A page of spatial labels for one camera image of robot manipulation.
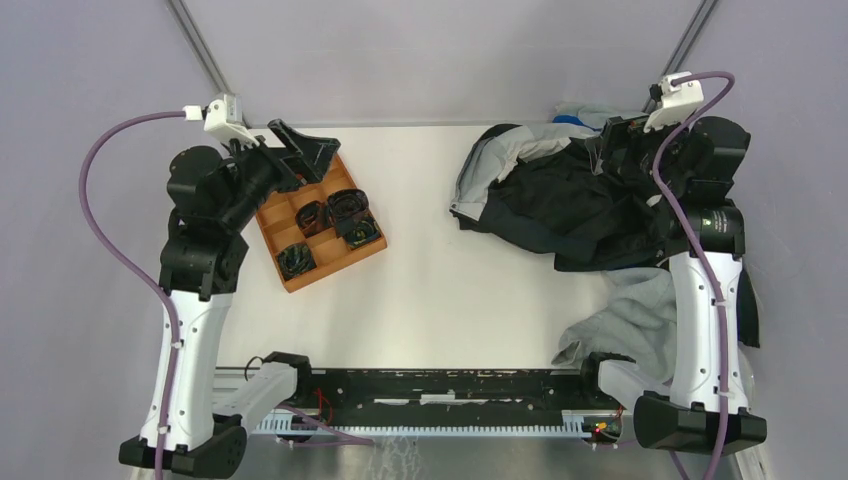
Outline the grey black zip jacket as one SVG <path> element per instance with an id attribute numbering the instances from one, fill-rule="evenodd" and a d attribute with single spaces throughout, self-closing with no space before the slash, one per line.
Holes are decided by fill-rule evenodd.
<path id="1" fill-rule="evenodd" d="M 599 166 L 599 135 L 570 124 L 498 124 L 472 146 L 450 213 L 463 230 L 550 254 L 562 272 L 666 259 L 645 185 Z"/>

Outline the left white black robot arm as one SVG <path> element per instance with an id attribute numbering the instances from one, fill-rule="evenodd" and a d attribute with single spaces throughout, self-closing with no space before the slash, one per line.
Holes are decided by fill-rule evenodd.
<path id="1" fill-rule="evenodd" d="M 339 148 L 335 138 L 304 135 L 281 120 L 278 139 L 228 140 L 223 150 L 195 146 L 177 154 L 167 192 L 168 238 L 154 284 L 165 308 L 152 411 L 123 442 L 122 464 L 200 479 L 227 479 L 240 466 L 250 433 L 284 401 L 307 404 L 315 384 L 306 356 L 274 352 L 221 402 L 213 384 L 223 326 L 248 246 L 243 230 L 274 193 L 320 182 Z"/>

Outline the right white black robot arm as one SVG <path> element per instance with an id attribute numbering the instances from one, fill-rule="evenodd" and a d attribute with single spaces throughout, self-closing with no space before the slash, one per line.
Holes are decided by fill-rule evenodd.
<path id="1" fill-rule="evenodd" d="M 642 447 L 725 456 L 767 438 L 739 366 L 739 346 L 758 342 L 759 318 L 743 265 L 743 215 L 728 196 L 750 140 L 743 127 L 714 116 L 684 129 L 613 118 L 601 134 L 604 169 L 641 181 L 658 214 L 675 290 L 677 355 L 663 384 L 631 358 L 595 354 L 577 392 L 591 408 L 615 399 L 630 410 Z"/>

